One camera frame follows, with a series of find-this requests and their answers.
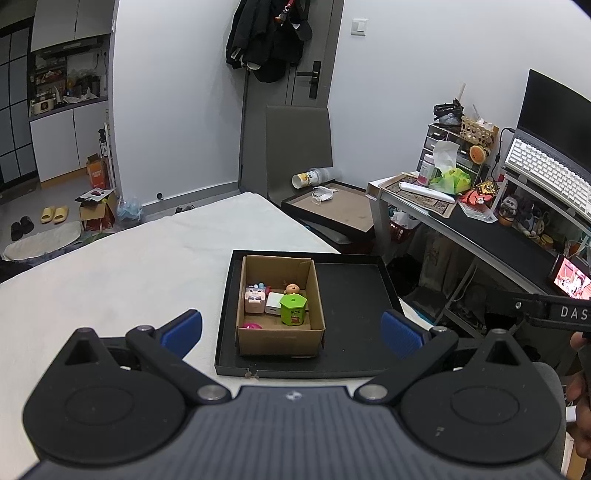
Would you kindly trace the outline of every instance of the bed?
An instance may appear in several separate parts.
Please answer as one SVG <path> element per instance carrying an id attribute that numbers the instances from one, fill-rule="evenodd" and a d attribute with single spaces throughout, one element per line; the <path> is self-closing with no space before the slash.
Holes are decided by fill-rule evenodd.
<path id="1" fill-rule="evenodd" d="M 259 221 L 249 221 L 249 213 Z M 122 336 L 136 325 L 159 327 L 195 308 L 203 315 L 203 335 L 185 360 L 234 395 L 245 384 L 346 384 L 352 391 L 364 383 L 216 375 L 217 330 L 234 249 L 335 252 L 261 196 L 244 193 L 111 235 L 1 284 L 0 479 L 18 477 L 36 461 L 22 428 L 22 408 L 81 326 L 99 336 Z M 428 327 L 402 304 L 408 317 Z"/>

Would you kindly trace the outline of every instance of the light switch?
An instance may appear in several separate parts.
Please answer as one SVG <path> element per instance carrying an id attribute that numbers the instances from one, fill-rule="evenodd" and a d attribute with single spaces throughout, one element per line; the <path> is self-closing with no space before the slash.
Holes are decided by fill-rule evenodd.
<path id="1" fill-rule="evenodd" d="M 357 35 L 360 37 L 365 36 L 367 30 L 368 19 L 367 18 L 354 18 L 353 24 L 351 25 L 351 35 Z"/>

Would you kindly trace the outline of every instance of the smartphone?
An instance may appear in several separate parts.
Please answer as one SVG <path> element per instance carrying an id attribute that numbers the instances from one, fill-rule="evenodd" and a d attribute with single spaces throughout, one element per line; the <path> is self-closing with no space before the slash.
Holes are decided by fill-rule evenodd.
<path id="1" fill-rule="evenodd" d="M 556 259 L 550 281 L 572 299 L 591 299 L 591 278 L 564 255 Z"/>

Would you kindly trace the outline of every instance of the computer monitor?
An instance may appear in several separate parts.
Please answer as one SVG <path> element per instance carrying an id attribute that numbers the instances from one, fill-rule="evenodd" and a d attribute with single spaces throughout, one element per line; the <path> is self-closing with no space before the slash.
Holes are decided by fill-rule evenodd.
<path id="1" fill-rule="evenodd" d="M 530 70 L 517 127 L 591 171 L 591 102 Z"/>

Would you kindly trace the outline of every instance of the face mask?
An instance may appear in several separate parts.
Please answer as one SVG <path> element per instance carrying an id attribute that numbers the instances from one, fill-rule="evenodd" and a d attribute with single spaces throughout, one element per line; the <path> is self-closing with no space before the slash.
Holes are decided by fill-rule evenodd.
<path id="1" fill-rule="evenodd" d="M 315 187 L 312 192 L 312 201 L 321 204 L 322 202 L 330 200 L 335 192 L 338 192 L 338 190 L 332 190 L 326 187 Z"/>

